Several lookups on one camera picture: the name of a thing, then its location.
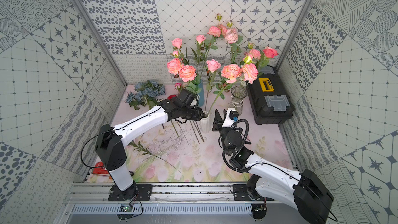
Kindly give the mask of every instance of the peach rose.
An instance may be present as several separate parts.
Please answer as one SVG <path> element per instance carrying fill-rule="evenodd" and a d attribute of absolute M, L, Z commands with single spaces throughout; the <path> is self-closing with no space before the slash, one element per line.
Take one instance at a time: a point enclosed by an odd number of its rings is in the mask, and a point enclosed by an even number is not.
<path fill-rule="evenodd" d="M 278 52 L 271 48 L 271 47 L 266 47 L 263 49 L 264 55 L 268 58 L 274 58 L 276 55 L 278 55 Z"/>
<path fill-rule="evenodd" d="M 214 73 L 214 71 L 216 71 L 221 67 L 221 64 L 214 59 L 207 60 L 206 63 L 207 63 L 207 69 L 210 70 L 210 72 L 212 73 Z"/>
<path fill-rule="evenodd" d="M 148 166 L 147 170 L 145 171 L 145 177 L 150 179 L 155 176 L 155 169 L 156 167 L 154 165 Z"/>
<path fill-rule="evenodd" d="M 224 37 L 228 43 L 234 43 L 238 40 L 238 31 L 235 28 L 227 29 Z"/>
<path fill-rule="evenodd" d="M 205 37 L 205 36 L 203 36 L 203 35 L 196 36 L 196 41 L 197 41 L 199 44 L 201 44 L 204 40 L 206 40 L 206 37 Z"/>
<path fill-rule="evenodd" d="M 222 25 L 222 24 L 220 24 L 218 26 L 218 28 L 221 30 L 221 34 L 223 34 L 225 36 L 227 28 L 224 25 Z"/>
<path fill-rule="evenodd" d="M 183 82 L 193 81 L 195 79 L 195 67 L 191 65 L 185 65 L 181 68 L 180 72 L 178 73 L 180 78 Z"/>
<path fill-rule="evenodd" d="M 167 68 L 169 69 L 169 73 L 172 73 L 174 75 L 178 74 L 182 67 L 183 64 L 181 64 L 181 61 L 178 58 L 174 58 L 171 61 L 167 62 Z"/>
<path fill-rule="evenodd" d="M 216 26 L 212 26 L 212 27 L 210 27 L 207 34 L 215 36 L 215 37 L 219 37 L 221 35 L 221 30 L 219 28 L 217 28 Z"/>
<path fill-rule="evenodd" d="M 242 72 L 245 73 L 245 81 L 249 81 L 250 84 L 253 84 L 253 81 L 257 79 L 258 71 L 254 63 L 245 64 L 242 67 Z"/>
<path fill-rule="evenodd" d="M 174 40 L 172 40 L 172 44 L 176 48 L 181 48 L 182 40 L 179 38 L 175 38 Z"/>
<path fill-rule="evenodd" d="M 249 54 L 251 54 L 254 59 L 260 59 L 261 58 L 261 53 L 258 50 L 250 50 Z"/>
<path fill-rule="evenodd" d="M 237 64 L 230 64 L 224 66 L 221 71 L 221 76 L 229 79 L 226 81 L 227 83 L 234 83 L 236 82 L 236 78 L 241 75 L 241 69 Z"/>

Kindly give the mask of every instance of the vase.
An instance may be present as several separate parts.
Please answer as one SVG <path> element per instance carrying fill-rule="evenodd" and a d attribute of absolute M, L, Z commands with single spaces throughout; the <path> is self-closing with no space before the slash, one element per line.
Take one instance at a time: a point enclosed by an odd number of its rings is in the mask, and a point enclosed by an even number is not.
<path fill-rule="evenodd" d="M 198 87 L 200 88 L 200 89 L 202 89 L 199 93 L 198 93 L 198 96 L 199 96 L 199 107 L 201 107 L 201 106 L 203 106 L 203 104 L 205 103 L 205 93 L 204 93 L 204 90 L 203 90 L 203 82 L 202 82 L 202 80 L 200 80 L 200 83 L 198 84 Z"/>
<path fill-rule="evenodd" d="M 210 132 L 213 127 L 213 114 L 205 112 L 205 115 L 207 115 L 207 117 L 199 121 L 199 128 L 202 133 Z"/>
<path fill-rule="evenodd" d="M 246 98 L 248 92 L 246 90 L 246 87 L 235 86 L 231 89 L 231 93 L 232 93 L 232 100 L 229 103 L 229 108 L 235 108 L 235 110 L 238 112 L 240 116 L 243 111 L 243 99 Z"/>

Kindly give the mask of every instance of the ventilation grille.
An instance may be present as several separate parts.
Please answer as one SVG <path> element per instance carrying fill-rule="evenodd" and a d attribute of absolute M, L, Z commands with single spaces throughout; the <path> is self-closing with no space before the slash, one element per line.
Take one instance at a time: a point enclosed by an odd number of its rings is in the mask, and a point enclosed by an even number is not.
<path fill-rule="evenodd" d="M 134 204 L 131 212 L 120 212 L 127 204 L 76 204 L 74 214 L 140 214 L 141 206 Z M 251 204 L 246 203 L 144 203 L 143 214 L 251 214 Z"/>

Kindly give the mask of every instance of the black toolbox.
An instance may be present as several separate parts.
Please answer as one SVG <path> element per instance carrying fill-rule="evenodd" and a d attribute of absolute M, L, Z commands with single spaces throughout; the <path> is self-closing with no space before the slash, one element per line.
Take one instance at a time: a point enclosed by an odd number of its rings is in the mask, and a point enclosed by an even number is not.
<path fill-rule="evenodd" d="M 276 69 L 266 66 L 253 84 L 247 85 L 248 96 L 256 124 L 283 124 L 295 110 Z"/>

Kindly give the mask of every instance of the floral tablecloth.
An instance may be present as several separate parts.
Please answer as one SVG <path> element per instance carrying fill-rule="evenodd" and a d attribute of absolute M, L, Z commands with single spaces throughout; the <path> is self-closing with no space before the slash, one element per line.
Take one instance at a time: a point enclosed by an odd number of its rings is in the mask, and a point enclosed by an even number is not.
<path fill-rule="evenodd" d="M 127 87 L 112 125 L 126 122 L 148 110 L 148 107 L 141 107 L 136 111 L 124 102 L 130 91 L 134 92 L 133 85 Z M 177 93 L 174 86 L 167 85 L 164 98 Z M 225 96 L 225 100 L 218 99 L 213 107 L 213 109 L 218 109 L 221 115 L 231 101 L 231 93 L 226 93 Z M 209 105 L 214 98 L 215 95 L 210 93 Z M 248 149 L 280 166 L 292 168 L 278 125 L 257 125 L 254 122 L 248 98 L 244 100 L 243 114 L 240 118 L 248 120 L 250 125 L 248 139 L 252 144 L 246 145 Z M 242 182 L 249 179 L 250 174 L 234 172 L 224 164 L 221 156 L 222 149 L 218 146 L 218 132 L 202 133 L 205 141 L 203 142 L 195 129 L 198 141 L 189 121 L 184 124 L 173 121 L 173 124 L 179 137 L 172 123 L 167 122 L 164 124 L 164 129 L 162 125 L 152 128 L 141 137 L 136 138 L 135 143 L 140 141 L 145 148 L 148 147 L 152 154 L 166 160 L 178 170 L 159 158 L 142 155 L 143 152 L 134 151 L 134 147 L 128 146 L 126 147 L 127 164 L 129 170 L 135 173 L 133 178 L 136 182 Z M 90 173 L 86 182 L 113 181 L 107 176 Z"/>

